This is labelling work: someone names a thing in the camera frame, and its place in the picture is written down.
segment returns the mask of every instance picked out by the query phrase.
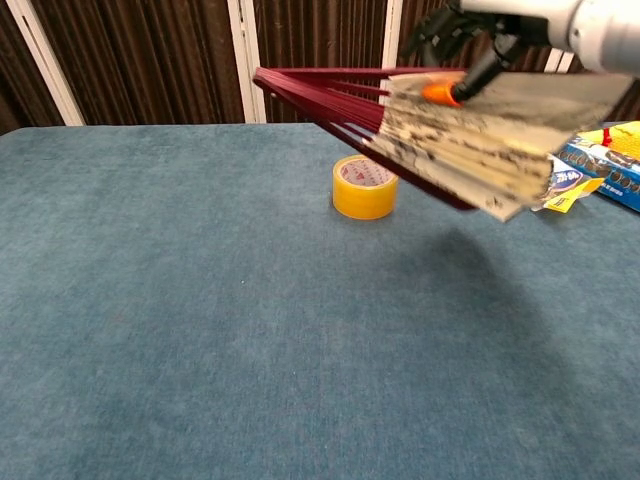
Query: table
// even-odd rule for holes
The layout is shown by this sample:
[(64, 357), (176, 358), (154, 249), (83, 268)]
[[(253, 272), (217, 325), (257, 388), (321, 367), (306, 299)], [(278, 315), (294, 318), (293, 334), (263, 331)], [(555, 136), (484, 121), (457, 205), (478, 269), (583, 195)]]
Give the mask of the table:
[(338, 214), (314, 125), (0, 138), (0, 478), (640, 476), (637, 214)]

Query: orange gripper tip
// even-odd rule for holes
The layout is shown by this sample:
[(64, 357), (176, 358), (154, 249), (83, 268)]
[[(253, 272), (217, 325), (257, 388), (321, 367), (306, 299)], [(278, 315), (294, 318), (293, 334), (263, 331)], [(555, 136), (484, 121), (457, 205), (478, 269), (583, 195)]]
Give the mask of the orange gripper tip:
[(462, 105), (453, 98), (454, 82), (450, 83), (430, 83), (422, 89), (422, 97), (430, 102), (438, 105), (446, 105), (447, 107), (461, 107)]

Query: red folding fan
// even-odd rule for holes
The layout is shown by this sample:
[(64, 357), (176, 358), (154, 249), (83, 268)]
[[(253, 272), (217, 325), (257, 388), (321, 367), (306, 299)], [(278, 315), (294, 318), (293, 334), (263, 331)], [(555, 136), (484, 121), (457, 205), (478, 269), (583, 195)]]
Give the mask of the red folding fan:
[(258, 68), (253, 80), (260, 88), (398, 177), (459, 210), (473, 210), (474, 206), (365, 145), (365, 140), (371, 140), (380, 128), (384, 105), (364, 95), (379, 98), (388, 96), (389, 92), (364, 83), (377, 83), (393, 75), (430, 71), (442, 69)]
[(254, 82), (428, 194), (503, 221), (544, 203), (552, 153), (574, 132), (600, 125), (633, 82), (510, 72), (464, 106), (434, 100), (463, 76), (460, 69), (259, 68)]

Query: cardboard box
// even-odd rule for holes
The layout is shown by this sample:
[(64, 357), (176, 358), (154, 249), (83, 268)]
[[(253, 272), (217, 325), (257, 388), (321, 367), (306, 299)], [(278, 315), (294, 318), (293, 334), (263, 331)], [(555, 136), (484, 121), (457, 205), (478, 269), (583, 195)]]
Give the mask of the cardboard box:
[(598, 192), (640, 212), (640, 159), (574, 136), (556, 156), (576, 170), (604, 178)]

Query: yellow tape roll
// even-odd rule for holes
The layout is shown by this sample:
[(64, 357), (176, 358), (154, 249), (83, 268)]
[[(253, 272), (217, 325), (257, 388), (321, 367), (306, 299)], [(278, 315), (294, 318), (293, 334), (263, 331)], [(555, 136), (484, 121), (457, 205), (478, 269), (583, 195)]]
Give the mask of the yellow tape roll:
[(357, 220), (390, 214), (396, 203), (398, 177), (364, 155), (343, 158), (333, 167), (333, 205)]

